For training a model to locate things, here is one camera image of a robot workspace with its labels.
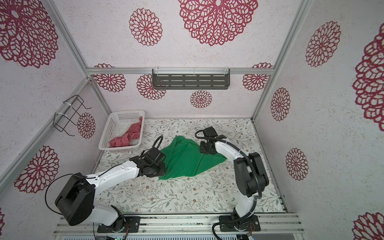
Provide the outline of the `green tank top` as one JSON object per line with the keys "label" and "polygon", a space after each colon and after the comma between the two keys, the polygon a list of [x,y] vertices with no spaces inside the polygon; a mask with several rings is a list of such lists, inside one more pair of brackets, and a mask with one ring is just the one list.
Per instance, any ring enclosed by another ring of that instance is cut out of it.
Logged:
{"label": "green tank top", "polygon": [[166,156],[166,174],[160,176],[159,180],[194,177],[227,160],[221,154],[202,154],[195,141],[182,136],[176,136],[161,152]]}

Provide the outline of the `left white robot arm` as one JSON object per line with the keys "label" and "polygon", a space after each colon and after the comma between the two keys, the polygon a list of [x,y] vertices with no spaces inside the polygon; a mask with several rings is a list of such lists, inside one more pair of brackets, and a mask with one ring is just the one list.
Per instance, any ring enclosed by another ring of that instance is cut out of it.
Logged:
{"label": "left white robot arm", "polygon": [[126,226],[124,214],[115,206],[95,202],[105,190],[137,177],[161,177],[166,174],[166,155],[157,148],[143,152],[106,171],[73,174],[55,200],[55,205],[70,226],[99,223],[118,232]]}

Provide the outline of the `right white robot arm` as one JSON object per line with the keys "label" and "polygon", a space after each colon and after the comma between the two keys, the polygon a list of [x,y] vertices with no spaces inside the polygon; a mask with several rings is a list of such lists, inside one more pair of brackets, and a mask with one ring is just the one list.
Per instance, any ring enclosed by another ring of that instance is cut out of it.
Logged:
{"label": "right white robot arm", "polygon": [[218,135],[213,127],[195,132],[200,139],[202,154],[221,154],[233,162],[235,180],[240,196],[234,208],[234,218],[244,219],[251,215],[257,200],[263,197],[264,189],[269,185],[269,178],[260,154],[247,153],[231,143],[227,137]]}

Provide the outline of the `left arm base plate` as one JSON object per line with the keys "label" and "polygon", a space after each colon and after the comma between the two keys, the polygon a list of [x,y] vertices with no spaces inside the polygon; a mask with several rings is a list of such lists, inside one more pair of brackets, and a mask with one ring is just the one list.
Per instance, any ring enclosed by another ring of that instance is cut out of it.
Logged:
{"label": "left arm base plate", "polygon": [[141,217],[125,216],[125,219],[118,218],[111,226],[100,224],[97,233],[137,233]]}

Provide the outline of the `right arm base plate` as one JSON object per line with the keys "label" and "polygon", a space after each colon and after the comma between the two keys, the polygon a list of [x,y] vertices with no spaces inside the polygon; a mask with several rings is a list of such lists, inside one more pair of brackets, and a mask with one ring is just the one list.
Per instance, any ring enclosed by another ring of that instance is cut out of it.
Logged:
{"label": "right arm base plate", "polygon": [[234,223],[220,224],[221,232],[259,232],[261,225],[256,215]]}

